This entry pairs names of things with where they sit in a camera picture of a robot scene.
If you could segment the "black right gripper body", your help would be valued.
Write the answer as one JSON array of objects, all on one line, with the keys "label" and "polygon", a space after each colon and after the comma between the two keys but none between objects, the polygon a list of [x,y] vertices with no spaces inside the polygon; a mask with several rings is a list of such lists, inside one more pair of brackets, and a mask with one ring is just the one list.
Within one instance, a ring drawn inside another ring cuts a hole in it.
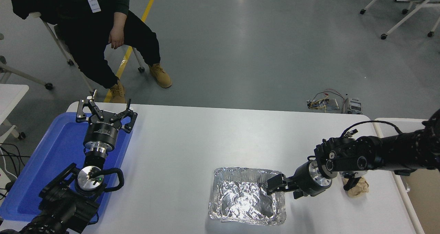
[{"label": "black right gripper body", "polygon": [[326,178],[321,175],[316,161],[308,161],[297,168],[294,182],[308,196],[314,197],[326,190]]}]

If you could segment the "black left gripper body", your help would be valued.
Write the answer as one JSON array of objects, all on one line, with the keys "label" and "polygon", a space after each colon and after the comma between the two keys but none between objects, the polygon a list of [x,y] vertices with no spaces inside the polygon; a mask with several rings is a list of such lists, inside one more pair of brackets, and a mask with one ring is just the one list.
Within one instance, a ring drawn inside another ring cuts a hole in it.
[{"label": "black left gripper body", "polygon": [[100,145],[106,149],[114,149],[118,132],[122,123],[117,120],[114,123],[110,119],[99,120],[97,117],[88,118],[88,129],[84,138],[84,147],[91,149],[93,145]]}]

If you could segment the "person's left hand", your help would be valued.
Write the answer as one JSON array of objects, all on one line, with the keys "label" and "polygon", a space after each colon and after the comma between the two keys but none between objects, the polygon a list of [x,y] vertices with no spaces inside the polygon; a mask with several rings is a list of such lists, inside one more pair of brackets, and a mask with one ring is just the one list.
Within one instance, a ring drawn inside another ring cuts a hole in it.
[{"label": "person's left hand", "polygon": [[114,22],[108,41],[112,49],[117,49],[124,45],[124,25],[125,22]]}]

